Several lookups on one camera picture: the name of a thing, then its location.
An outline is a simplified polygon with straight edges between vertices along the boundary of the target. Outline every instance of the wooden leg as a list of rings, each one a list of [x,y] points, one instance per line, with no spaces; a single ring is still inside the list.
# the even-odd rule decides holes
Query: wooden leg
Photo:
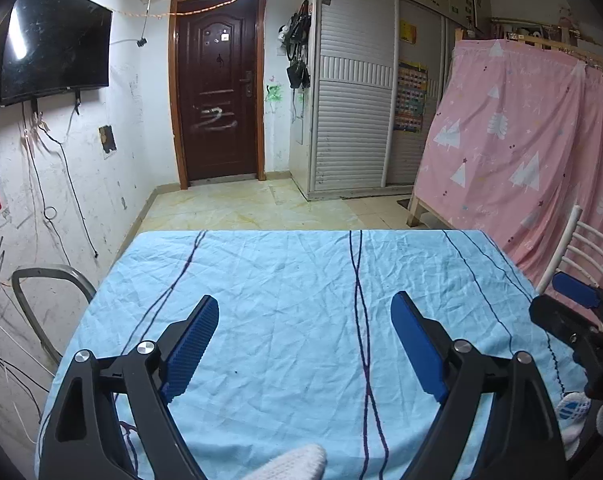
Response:
[[[417,227],[421,224],[421,215],[427,211],[428,209],[421,205],[419,199],[415,195],[412,195],[410,205],[408,206],[408,222],[406,222],[408,227]]]

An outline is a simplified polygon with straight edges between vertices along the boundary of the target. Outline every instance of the flat screen tv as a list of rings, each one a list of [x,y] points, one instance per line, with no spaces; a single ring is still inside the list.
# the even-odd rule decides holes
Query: flat screen tv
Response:
[[[2,106],[108,86],[112,12],[90,0],[17,0],[6,29]]]

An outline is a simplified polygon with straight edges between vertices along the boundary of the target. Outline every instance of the chair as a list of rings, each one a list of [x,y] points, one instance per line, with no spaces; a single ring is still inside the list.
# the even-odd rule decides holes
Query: chair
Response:
[[[24,278],[53,278],[55,280],[66,280],[74,283],[79,290],[84,294],[88,303],[92,301],[96,291],[92,283],[78,270],[67,265],[49,265],[47,267],[19,267],[15,272],[12,273],[12,290],[17,298],[19,306],[24,311],[25,317],[30,323],[30,326],[34,330],[34,333],[41,341],[41,346],[52,357],[53,361],[57,363],[57,366],[61,362],[62,355],[54,347],[45,331],[41,327],[39,320],[34,315],[30,303],[26,300],[25,294],[21,288],[20,280]]]
[[[573,240],[578,240],[590,247],[595,253],[599,254],[603,258],[603,249],[593,241],[586,238],[584,235],[577,232],[577,230],[581,228],[584,232],[595,235],[595,237],[598,238],[598,242],[603,245],[603,234],[594,227],[591,227],[580,220],[582,211],[582,208],[578,205],[573,207],[568,218],[566,228],[564,229],[564,233],[561,235],[561,239],[559,240],[559,245],[557,246],[555,253],[552,255],[550,263],[546,268],[546,271],[543,273],[541,280],[539,280],[539,284],[537,285],[537,292],[539,294],[543,294],[546,291],[561,263],[564,263],[583,274],[583,276],[585,276],[585,278],[592,285],[600,286],[597,280],[595,280],[595,278],[587,270],[585,270],[584,267],[567,256],[568,253],[573,253],[577,256],[580,256],[585,261],[590,263],[597,270],[597,272],[601,274],[601,278],[603,279],[603,265],[600,265],[591,256],[576,248],[572,244]]]

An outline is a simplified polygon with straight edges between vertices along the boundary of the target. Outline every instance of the green scribble on wall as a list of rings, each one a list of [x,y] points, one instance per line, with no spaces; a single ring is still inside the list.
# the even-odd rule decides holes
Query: green scribble on wall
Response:
[[[268,92],[265,97],[267,103],[280,103],[283,101],[281,85],[267,85],[265,89]]]

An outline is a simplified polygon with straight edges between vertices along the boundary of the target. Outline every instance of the door frame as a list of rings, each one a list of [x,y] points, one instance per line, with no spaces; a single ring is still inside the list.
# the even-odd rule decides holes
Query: door frame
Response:
[[[188,172],[185,163],[184,137],[181,129],[181,113],[179,110],[179,88],[177,70],[177,50],[179,38],[177,37],[177,5],[179,2],[188,0],[170,0],[170,20],[168,23],[168,83],[170,94],[170,113],[172,118],[172,138],[174,140],[174,152],[177,159],[177,170],[179,172],[179,184],[181,189],[188,189]],[[256,154],[257,154],[257,178],[265,180],[264,171],[264,18],[265,1],[259,0],[256,24],[256,76],[255,82],[255,132],[256,132]]]

